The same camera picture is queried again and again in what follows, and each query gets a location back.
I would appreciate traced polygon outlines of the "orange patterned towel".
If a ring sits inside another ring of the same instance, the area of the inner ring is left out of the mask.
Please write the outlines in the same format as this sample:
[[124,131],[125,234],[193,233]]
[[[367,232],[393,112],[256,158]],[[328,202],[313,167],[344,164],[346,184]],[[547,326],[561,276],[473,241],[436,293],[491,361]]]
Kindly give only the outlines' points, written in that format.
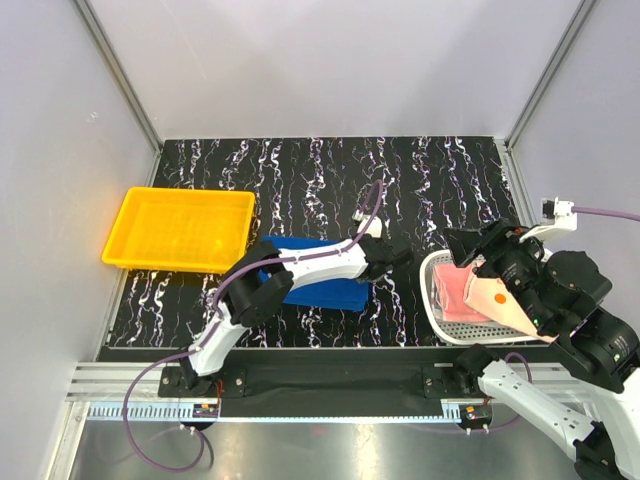
[[537,333],[536,327],[499,278],[481,278],[476,275],[474,269],[482,264],[483,261],[475,260],[469,267],[463,294],[465,305],[503,327],[546,343],[553,342],[555,337]]

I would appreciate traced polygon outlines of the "blue towel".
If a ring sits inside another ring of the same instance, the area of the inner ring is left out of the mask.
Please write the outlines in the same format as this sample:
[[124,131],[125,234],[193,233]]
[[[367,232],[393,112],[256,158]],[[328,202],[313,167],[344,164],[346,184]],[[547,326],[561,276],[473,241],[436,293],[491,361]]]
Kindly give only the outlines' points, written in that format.
[[[262,236],[261,241],[271,241],[278,249],[309,249],[335,244],[335,241],[302,237]],[[368,283],[354,279],[335,279],[315,283],[290,291],[285,305],[319,307],[326,309],[362,312],[370,299]]]

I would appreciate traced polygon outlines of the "pink white towel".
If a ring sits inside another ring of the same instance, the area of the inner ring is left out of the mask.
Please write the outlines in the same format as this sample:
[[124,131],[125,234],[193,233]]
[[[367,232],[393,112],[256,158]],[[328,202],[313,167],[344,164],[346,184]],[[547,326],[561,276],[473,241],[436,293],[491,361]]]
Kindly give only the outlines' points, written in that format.
[[489,318],[465,303],[472,265],[458,268],[451,263],[437,264],[433,268],[434,284],[445,322],[485,323]]

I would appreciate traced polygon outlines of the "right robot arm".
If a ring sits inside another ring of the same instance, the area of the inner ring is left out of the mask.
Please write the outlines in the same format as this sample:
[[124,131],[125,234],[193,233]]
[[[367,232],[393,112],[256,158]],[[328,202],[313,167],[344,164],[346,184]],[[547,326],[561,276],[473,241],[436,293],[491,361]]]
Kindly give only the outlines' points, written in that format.
[[478,257],[481,278],[500,279],[556,360],[588,392],[600,417],[592,420],[519,377],[507,362],[475,344],[453,363],[450,377],[466,396],[506,404],[551,439],[583,479],[639,476],[639,336],[606,311],[612,289],[583,251],[545,253],[539,227],[500,219],[478,230],[444,231],[452,260]]

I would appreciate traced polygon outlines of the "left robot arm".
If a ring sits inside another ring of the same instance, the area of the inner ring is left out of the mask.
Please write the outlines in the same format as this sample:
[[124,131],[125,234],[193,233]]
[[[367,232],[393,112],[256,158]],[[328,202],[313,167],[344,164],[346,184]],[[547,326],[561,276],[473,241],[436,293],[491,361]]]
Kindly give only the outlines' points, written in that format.
[[228,353],[244,335],[278,313],[299,288],[334,280],[375,283],[413,261],[403,240],[370,234],[306,249],[278,249],[271,241],[252,248],[227,272],[214,294],[214,317],[179,361],[181,384],[196,396],[208,394]]

